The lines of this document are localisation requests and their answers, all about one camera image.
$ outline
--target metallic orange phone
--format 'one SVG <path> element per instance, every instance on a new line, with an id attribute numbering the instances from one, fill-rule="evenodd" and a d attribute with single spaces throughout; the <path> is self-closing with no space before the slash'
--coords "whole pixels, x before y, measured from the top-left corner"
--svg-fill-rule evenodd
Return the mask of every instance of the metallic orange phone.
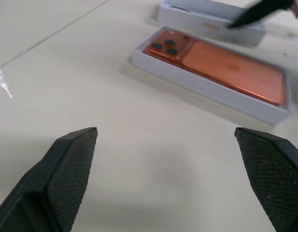
<path id="1" fill-rule="evenodd" d="M 278 69 L 180 31 L 164 31 L 144 53 L 264 102 L 283 103 Z"/>

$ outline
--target phone back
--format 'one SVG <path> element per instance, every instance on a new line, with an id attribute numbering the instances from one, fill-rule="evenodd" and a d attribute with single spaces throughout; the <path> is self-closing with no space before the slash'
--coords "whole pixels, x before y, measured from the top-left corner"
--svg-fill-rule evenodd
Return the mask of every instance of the phone back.
<path id="1" fill-rule="evenodd" d="M 180 31 L 167 30 L 144 53 L 273 105 L 283 102 L 278 69 Z"/>

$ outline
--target camera lens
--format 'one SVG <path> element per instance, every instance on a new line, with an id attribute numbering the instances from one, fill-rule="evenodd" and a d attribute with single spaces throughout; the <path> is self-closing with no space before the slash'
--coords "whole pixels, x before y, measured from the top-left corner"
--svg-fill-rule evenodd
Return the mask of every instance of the camera lens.
<path id="1" fill-rule="evenodd" d="M 151 47 L 154 49 L 160 50 L 160 49 L 162 49 L 163 46 L 160 43 L 153 43 L 153 44 L 151 44 Z"/>
<path id="2" fill-rule="evenodd" d="M 176 43 L 173 40 L 165 40 L 165 44 L 168 46 L 175 46 Z"/>
<path id="3" fill-rule="evenodd" d="M 174 48 L 170 48 L 166 52 L 171 55 L 176 55 L 178 53 L 178 51 Z"/>

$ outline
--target table surface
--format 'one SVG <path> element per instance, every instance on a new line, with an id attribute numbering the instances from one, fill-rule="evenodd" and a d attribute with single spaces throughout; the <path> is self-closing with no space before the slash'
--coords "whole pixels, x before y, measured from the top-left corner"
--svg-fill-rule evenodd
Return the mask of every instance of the table surface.
<path id="1" fill-rule="evenodd" d="M 293 113 L 273 128 L 130 65 L 131 51 L 158 27 L 158 4 L 0 0 L 0 67 L 13 96 L 0 91 L 0 204 L 56 138 L 94 126 L 99 137 L 73 231 L 275 231 L 234 131 L 268 131 L 298 147 L 295 19 L 268 19 L 270 33 L 255 48 L 220 42 L 290 70 Z"/>

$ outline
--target phone box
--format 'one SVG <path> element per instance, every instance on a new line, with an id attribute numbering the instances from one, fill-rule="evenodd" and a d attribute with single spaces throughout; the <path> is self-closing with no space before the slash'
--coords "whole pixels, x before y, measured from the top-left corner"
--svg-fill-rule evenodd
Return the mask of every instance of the phone box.
<path id="1" fill-rule="evenodd" d="M 262 23 L 254 23 L 241 29 L 225 27 L 245 10 L 211 0 L 164 0 L 160 5 L 157 21 L 164 25 L 255 46 L 266 35 Z"/>
<path id="2" fill-rule="evenodd" d="M 284 117 L 286 117 L 289 114 L 289 109 L 291 106 L 290 78 L 285 69 L 269 64 L 262 60 L 255 59 L 263 63 L 266 63 L 268 65 L 271 65 L 275 68 L 278 68 L 283 74 L 283 79 L 284 79 L 283 104 L 281 106 L 271 105 L 269 103 L 247 96 L 245 94 L 242 94 L 230 88 L 222 86 L 216 82 L 210 81 L 207 78 L 204 78 L 192 72 L 183 70 L 177 66 L 166 63 L 162 60 L 159 60 L 157 58 L 151 57 L 143 53 L 146 46 L 150 44 L 152 40 L 154 40 L 165 30 L 175 30 L 175 29 L 164 26 L 164 27 L 161 27 L 149 38 L 145 39 L 132 53 L 131 63 L 133 66 L 140 68 L 144 71 L 147 71 L 149 73 L 152 73 L 156 76 L 159 76 L 168 81 L 171 81 L 173 83 L 176 83 L 180 86 L 190 89 L 196 93 L 199 93 L 203 96 L 206 96 L 224 105 L 227 105 L 234 109 L 245 112 L 251 116 L 254 116 L 272 125 L 277 124 L 279 121 L 281 121 Z M 196 36 L 192 36 L 192 37 L 195 37 L 207 43 L 211 43 L 215 46 L 222 47 L 215 43 L 209 42 L 208 40 L 201 39 Z M 232 49 L 228 49 L 228 48 L 224 48 L 224 49 L 230 50 L 232 52 L 236 52 Z"/>

